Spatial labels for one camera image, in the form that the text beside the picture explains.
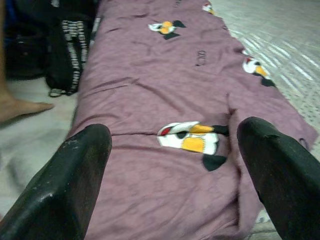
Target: wrinkled fabric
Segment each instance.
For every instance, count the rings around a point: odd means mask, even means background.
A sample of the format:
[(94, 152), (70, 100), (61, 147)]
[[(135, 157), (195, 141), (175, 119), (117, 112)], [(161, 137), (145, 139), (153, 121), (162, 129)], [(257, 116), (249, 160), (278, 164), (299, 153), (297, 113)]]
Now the wrinkled fabric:
[[(275, 87), (244, 71), (243, 46), (205, 3), (101, 3), (69, 133), (104, 124), (112, 134), (88, 240), (242, 239), (261, 204), (240, 155), (240, 122), (263, 118), (310, 146), (317, 137)], [(201, 152), (161, 146), (159, 130), (184, 122), (228, 126), (217, 149), (226, 162), (209, 172)]]

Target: bedsheet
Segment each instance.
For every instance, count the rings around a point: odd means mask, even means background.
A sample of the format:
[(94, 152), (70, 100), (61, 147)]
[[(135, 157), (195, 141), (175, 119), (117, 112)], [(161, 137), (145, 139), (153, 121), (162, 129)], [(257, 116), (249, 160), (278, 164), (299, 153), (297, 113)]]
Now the bedsheet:
[(244, 238), (261, 205), (239, 123), (264, 118), (306, 146), (316, 131), (208, 2), (103, 1), (100, 13), (69, 133), (100, 123), (113, 140), (86, 238)]

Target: black backpack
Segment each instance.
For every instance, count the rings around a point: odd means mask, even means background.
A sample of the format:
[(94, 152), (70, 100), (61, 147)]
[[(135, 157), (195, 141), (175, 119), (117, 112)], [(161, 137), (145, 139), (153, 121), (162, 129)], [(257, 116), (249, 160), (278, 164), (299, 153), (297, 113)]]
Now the black backpack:
[[(11, 34), (9, 41), (6, 41), (8, 74), (29, 78), (45, 75), (51, 88), (51, 97), (77, 92), (88, 59), (98, 1), (41, 0), (33, 1), (32, 4), (30, 0), (10, 2), (18, 21), (6, 26), (5, 31), (6, 36)], [(20, 29), (19, 34), (14, 34), (17, 27), (14, 28), (13, 25), (20, 28), (23, 25), (24, 30)]]

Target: floor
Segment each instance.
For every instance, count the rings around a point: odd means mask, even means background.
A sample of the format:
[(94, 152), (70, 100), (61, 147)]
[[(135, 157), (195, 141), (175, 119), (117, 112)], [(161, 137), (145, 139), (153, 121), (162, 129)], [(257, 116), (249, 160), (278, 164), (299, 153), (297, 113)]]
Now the floor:
[[(262, 63), (280, 91), (320, 133), (320, 0), (211, 2), (231, 34)], [(48, 97), (43, 78), (8, 84), (19, 98), (56, 107), (0, 125), (2, 216), (64, 140), (77, 102), (76, 94)], [(312, 153), (320, 159), (320, 139)]]
[(64, 141), (77, 95), (51, 98), (44, 78), (8, 81), (18, 98), (54, 103), (55, 108), (0, 125), (0, 216), (4, 216), (33, 175)]

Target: foot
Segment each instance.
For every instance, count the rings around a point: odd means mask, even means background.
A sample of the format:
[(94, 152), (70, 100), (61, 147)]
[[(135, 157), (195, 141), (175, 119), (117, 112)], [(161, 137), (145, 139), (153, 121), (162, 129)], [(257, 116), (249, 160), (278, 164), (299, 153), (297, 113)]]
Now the foot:
[(53, 104), (19, 100), (13, 96), (0, 96), (0, 123), (20, 115), (40, 113), (53, 107)]

